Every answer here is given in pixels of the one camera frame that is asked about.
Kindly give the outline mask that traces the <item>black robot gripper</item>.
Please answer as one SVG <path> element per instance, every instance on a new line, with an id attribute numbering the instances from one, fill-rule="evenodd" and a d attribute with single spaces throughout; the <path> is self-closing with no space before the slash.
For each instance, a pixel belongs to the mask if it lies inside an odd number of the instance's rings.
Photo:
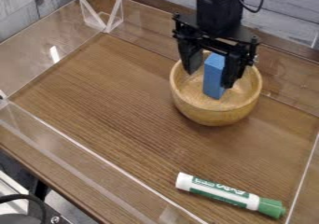
<path id="1" fill-rule="evenodd" d="M 174 14 L 174 38 L 186 72 L 192 75 L 203 62 L 203 51 L 226 55 L 220 85 L 230 89 L 254 64 L 259 39 L 242 26 L 243 10 L 256 13 L 244 0 L 196 0 L 196 12 Z"/>

